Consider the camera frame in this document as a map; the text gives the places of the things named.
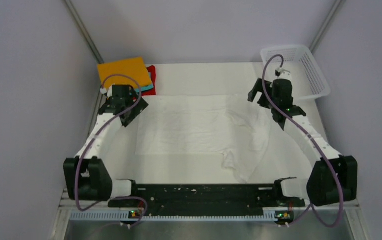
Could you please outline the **white t shirt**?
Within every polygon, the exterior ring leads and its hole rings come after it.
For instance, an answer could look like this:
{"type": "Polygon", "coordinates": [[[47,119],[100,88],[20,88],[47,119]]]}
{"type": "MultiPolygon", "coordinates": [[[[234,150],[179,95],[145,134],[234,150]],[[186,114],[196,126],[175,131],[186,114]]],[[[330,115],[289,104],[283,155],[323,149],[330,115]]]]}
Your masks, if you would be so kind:
{"type": "Polygon", "coordinates": [[[264,161],[271,120],[244,95],[146,96],[137,155],[221,154],[222,167],[246,183],[264,161]]]}

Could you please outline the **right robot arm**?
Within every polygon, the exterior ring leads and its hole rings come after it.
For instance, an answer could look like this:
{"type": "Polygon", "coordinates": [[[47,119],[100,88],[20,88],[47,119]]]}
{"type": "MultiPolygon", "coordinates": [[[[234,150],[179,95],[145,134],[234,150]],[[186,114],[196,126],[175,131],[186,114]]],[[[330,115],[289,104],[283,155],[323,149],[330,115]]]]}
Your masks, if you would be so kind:
{"type": "Polygon", "coordinates": [[[253,102],[261,93],[258,105],[269,109],[272,119],[299,146],[311,172],[304,178],[280,178],[274,182],[272,200],[286,206],[292,198],[309,200],[316,207],[350,202],[357,198],[358,162],[335,150],[312,126],[306,112],[294,104],[290,80],[273,82],[257,79],[248,94],[253,102]]]}

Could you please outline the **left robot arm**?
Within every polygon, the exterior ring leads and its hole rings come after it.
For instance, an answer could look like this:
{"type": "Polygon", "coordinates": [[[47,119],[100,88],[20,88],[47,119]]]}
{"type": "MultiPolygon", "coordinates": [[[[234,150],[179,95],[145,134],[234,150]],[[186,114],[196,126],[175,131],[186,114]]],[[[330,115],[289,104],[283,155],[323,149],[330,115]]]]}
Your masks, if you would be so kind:
{"type": "Polygon", "coordinates": [[[108,157],[115,135],[128,127],[147,107],[130,85],[112,85],[99,109],[95,126],[76,156],[63,163],[68,196],[79,201],[108,201],[120,197],[128,207],[139,202],[129,179],[116,179],[114,160],[108,157]]]}

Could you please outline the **teal folded t shirt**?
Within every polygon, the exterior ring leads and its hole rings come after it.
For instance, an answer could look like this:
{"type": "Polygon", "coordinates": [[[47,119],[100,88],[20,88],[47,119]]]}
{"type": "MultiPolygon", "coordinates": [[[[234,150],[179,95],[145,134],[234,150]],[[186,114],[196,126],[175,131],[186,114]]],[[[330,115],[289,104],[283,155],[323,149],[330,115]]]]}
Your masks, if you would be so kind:
{"type": "Polygon", "coordinates": [[[138,84],[139,87],[136,87],[135,88],[135,91],[138,93],[139,91],[141,92],[151,92],[155,89],[155,84],[153,82],[153,80],[150,78],[150,82],[149,83],[139,83],[138,84]]]}

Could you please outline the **orange folded t shirt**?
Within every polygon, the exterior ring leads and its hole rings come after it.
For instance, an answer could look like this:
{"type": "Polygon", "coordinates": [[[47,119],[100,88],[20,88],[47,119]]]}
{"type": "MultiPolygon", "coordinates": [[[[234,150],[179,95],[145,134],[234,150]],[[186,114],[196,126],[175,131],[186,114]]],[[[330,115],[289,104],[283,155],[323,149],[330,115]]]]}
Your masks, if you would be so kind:
{"type": "Polygon", "coordinates": [[[134,89],[138,87],[134,81],[131,81],[126,77],[112,75],[125,75],[134,79],[138,84],[146,84],[151,81],[142,57],[127,58],[98,64],[97,70],[103,88],[109,88],[112,85],[130,85],[134,89]]]}

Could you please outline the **white plastic basket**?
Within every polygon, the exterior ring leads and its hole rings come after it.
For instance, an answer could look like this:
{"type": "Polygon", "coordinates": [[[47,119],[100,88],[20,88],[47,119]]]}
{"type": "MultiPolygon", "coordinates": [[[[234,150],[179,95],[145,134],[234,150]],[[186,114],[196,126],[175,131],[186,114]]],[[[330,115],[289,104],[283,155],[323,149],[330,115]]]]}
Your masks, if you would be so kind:
{"type": "Polygon", "coordinates": [[[274,55],[284,58],[283,68],[290,72],[292,96],[296,101],[311,101],[330,95],[328,81],[309,48],[304,45],[280,45],[260,51],[263,63],[274,55]]]}

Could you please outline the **red folded t shirt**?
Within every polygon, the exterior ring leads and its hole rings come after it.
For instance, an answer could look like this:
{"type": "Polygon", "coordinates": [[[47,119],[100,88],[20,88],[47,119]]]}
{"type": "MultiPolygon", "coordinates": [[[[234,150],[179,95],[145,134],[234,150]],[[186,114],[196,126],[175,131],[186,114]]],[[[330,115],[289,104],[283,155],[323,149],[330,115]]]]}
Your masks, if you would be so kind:
{"type": "Polygon", "coordinates": [[[157,94],[156,90],[156,79],[157,79],[157,70],[154,65],[150,65],[147,68],[148,75],[151,80],[151,84],[142,87],[142,95],[143,96],[155,96],[157,94]]]}

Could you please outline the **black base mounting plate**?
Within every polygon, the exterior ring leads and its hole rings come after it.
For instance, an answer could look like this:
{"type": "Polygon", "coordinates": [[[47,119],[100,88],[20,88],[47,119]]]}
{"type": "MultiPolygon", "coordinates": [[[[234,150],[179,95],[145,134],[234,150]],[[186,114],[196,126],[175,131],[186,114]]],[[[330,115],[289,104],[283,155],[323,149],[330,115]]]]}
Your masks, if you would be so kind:
{"type": "Polygon", "coordinates": [[[132,199],[111,200],[110,208],[146,208],[151,217],[252,217],[265,208],[304,207],[272,184],[136,184],[132,199]]]}

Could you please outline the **left aluminium frame rail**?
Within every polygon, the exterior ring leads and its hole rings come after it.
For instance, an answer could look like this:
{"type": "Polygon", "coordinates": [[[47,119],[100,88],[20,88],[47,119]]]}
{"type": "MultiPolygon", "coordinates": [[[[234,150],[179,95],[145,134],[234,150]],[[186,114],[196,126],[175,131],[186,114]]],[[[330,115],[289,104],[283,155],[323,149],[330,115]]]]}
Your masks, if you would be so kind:
{"type": "Polygon", "coordinates": [[[83,146],[80,148],[80,150],[75,155],[76,157],[79,157],[83,153],[83,151],[85,150],[86,146],[91,141],[91,135],[92,135],[92,132],[93,132],[94,127],[95,127],[96,122],[97,122],[98,111],[99,111],[99,109],[100,109],[100,107],[102,105],[103,98],[104,98],[103,94],[100,92],[100,90],[98,90],[97,91],[97,97],[96,97],[96,100],[95,100],[95,103],[93,105],[92,112],[91,112],[90,123],[89,123],[88,129],[87,129],[87,138],[84,141],[83,146]]]}

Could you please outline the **right corner metal post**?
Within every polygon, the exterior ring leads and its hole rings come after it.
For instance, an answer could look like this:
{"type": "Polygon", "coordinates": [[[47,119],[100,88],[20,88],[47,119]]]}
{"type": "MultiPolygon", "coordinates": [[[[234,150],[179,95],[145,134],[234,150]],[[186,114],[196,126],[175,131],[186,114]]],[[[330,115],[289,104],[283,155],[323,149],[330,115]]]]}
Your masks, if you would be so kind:
{"type": "Polygon", "coordinates": [[[314,54],[319,47],[321,41],[329,30],[331,24],[337,17],[338,13],[342,9],[343,5],[346,3],[346,0],[335,0],[332,7],[330,8],[328,14],[326,15],[324,21],[322,22],[320,28],[318,29],[313,41],[309,46],[309,50],[314,54]]]}

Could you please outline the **corner metal post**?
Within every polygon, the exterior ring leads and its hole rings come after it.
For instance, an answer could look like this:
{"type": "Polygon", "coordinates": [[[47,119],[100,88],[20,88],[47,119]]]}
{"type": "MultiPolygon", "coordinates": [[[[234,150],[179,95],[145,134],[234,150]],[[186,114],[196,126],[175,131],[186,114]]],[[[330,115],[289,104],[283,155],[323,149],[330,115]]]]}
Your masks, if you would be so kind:
{"type": "Polygon", "coordinates": [[[82,38],[84,39],[84,41],[87,45],[87,47],[91,51],[94,59],[96,60],[96,62],[98,64],[103,64],[104,59],[103,59],[100,51],[98,50],[95,42],[93,41],[85,23],[83,22],[79,12],[76,9],[73,1],[72,0],[63,0],[62,2],[64,3],[67,11],[69,12],[74,24],[78,28],[82,38]]]}
{"type": "Polygon", "coordinates": [[[314,54],[319,47],[321,41],[329,30],[331,24],[337,17],[338,13],[342,9],[343,5],[346,3],[346,0],[335,0],[332,7],[330,8],[328,14],[326,15],[324,21],[322,22],[320,28],[318,29],[313,41],[309,46],[309,50],[314,54]]]}

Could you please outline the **left corner metal post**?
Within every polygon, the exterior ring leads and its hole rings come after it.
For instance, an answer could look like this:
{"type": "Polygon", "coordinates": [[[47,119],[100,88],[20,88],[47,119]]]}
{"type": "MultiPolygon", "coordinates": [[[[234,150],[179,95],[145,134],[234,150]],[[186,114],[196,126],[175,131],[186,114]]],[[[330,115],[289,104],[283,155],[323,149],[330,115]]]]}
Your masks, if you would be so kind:
{"type": "Polygon", "coordinates": [[[93,41],[85,23],[83,22],[79,12],[76,9],[73,1],[72,0],[63,0],[62,2],[64,3],[67,11],[69,12],[74,24],[78,28],[82,38],[84,39],[84,41],[87,45],[87,47],[91,51],[94,59],[96,60],[96,62],[98,64],[103,64],[104,59],[103,59],[100,51],[98,50],[95,42],[93,41]]]}

